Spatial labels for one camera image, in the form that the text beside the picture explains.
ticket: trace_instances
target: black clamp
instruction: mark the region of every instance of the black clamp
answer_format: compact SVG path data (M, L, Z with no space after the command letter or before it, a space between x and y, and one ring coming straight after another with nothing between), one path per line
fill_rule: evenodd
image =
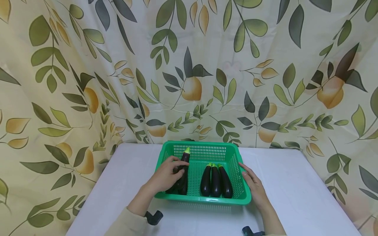
M161 213L161 211L156 211L155 215L152 215L147 211L144 217L147 218L147 222L150 225L157 225L159 221L163 218L163 213Z
M265 235L264 231L260 231L258 233L253 233L249 226L244 227L242 229L242 232L243 232L244 236L264 236Z

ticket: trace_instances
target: fabric backdrop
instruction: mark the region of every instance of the fabric backdrop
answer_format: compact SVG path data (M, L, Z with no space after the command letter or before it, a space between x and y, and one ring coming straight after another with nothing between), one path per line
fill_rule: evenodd
M377 236L377 12L377 0L0 0L0 234L64 235L122 142L203 140L302 150Z

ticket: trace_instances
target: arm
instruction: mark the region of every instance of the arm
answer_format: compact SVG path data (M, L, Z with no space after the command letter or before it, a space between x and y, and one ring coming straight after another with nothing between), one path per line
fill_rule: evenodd
M249 188L251 189L251 194L253 200L256 203L257 209L260 211L265 233L270 234L280 234L286 235L284 228L274 210L272 204L270 203L268 197L266 196L265 189L261 183L261 180L256 176L256 174L248 168L246 165L239 163L239 165L245 169L243 172L243 178L247 182Z
M144 215L158 192L166 191L179 180L184 170L174 174L173 169L181 165L189 165L177 157L170 156L144 184L130 204L124 208L116 221L110 226L105 236L139 236L147 226Z

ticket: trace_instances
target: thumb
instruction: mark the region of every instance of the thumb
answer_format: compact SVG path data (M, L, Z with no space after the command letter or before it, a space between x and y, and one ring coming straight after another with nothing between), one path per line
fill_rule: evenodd
M184 173L185 173L185 170L182 169L179 172L177 172L177 174L174 174L173 176L174 176L175 180L177 181L184 175Z

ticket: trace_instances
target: hand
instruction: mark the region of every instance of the hand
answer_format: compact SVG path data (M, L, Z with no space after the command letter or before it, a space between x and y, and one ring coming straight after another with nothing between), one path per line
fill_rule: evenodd
M253 201L256 203L257 208L259 210L262 210L271 207L270 201L265 193L264 186L262 186L261 180L246 165L240 162L239 165L246 170L242 172L242 175L251 190Z
M184 170L174 174L174 169L181 165L189 165L189 163L181 161L175 156L170 156L160 165L145 185L155 194L168 190L183 176Z

